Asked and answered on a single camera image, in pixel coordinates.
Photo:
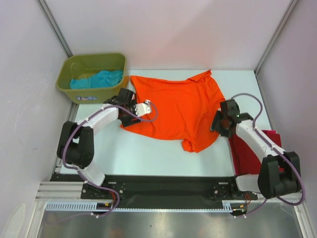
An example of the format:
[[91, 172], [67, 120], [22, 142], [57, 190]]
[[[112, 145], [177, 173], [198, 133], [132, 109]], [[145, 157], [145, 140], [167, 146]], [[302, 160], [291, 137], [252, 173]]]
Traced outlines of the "orange t shirt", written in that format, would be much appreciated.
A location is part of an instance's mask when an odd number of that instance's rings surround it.
[[126, 131], [160, 140], [181, 140], [187, 152], [199, 153], [218, 138], [210, 127], [224, 101], [217, 82], [207, 70], [183, 81], [132, 75], [137, 101], [150, 100], [157, 108], [143, 116], [145, 122], [125, 127]]

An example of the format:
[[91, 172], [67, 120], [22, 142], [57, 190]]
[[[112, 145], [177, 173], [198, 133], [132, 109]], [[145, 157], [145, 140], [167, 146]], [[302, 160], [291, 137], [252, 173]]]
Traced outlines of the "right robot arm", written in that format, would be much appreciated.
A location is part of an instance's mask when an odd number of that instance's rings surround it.
[[274, 142], [276, 133], [257, 128], [256, 120], [241, 113], [235, 100], [220, 103], [211, 131], [228, 138], [235, 167], [235, 183], [229, 195], [240, 199], [246, 191], [260, 193], [264, 198], [304, 192], [300, 159]]

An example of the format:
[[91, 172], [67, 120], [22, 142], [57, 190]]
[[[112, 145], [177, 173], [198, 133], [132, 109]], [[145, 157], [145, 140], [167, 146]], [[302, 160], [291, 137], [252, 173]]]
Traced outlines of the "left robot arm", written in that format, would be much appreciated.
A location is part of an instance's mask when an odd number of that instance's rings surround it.
[[91, 115], [78, 122], [67, 121], [62, 126], [57, 157], [62, 159], [65, 168], [76, 171], [84, 181], [94, 184], [92, 192], [98, 198], [109, 194], [109, 185], [104, 183], [106, 176], [94, 162], [94, 137], [117, 119], [128, 125], [136, 114], [136, 104], [135, 93], [123, 88]]

